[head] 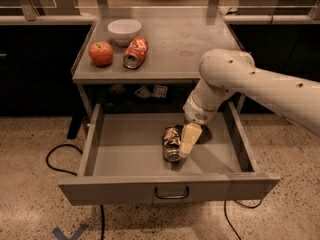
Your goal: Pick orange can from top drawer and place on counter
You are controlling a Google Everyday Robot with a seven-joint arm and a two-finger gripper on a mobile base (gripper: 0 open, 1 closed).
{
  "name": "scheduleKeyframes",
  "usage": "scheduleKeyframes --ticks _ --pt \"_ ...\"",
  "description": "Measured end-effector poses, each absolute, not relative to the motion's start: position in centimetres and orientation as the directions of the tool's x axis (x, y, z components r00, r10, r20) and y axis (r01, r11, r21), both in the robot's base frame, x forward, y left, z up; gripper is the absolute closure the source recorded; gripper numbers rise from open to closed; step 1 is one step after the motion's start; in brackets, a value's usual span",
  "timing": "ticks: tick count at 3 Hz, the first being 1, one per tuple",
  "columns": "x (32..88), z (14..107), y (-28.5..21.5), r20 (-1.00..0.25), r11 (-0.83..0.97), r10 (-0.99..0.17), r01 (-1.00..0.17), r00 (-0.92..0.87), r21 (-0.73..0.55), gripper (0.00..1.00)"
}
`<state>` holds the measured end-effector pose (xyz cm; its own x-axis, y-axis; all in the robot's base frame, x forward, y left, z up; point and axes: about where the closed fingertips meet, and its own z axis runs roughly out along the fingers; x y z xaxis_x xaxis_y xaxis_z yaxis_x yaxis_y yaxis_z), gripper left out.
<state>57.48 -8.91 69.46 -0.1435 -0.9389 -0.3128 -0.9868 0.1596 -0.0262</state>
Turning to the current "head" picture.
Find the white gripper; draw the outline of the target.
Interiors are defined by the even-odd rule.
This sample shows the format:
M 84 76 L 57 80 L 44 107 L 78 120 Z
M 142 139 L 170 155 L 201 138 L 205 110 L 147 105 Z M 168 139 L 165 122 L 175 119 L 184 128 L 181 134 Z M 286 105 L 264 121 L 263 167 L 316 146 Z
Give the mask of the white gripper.
M 201 108 L 195 103 L 191 96 L 186 100 L 183 111 L 186 120 L 192 122 L 183 127 L 181 134 L 179 155 L 182 158 L 186 158 L 190 155 L 202 133 L 200 125 L 207 125 L 215 117 L 217 111 L 207 111 Z

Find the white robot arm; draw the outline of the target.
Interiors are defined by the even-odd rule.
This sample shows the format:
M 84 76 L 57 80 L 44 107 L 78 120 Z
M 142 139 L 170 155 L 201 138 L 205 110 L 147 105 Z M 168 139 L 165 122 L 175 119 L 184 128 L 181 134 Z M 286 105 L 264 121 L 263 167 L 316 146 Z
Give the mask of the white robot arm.
M 237 92 L 320 134 L 319 82 L 259 69 L 249 53 L 225 49 L 207 51 L 201 58 L 199 73 L 200 80 L 183 107 L 188 123 L 181 134 L 182 157 L 191 153 L 201 127 Z

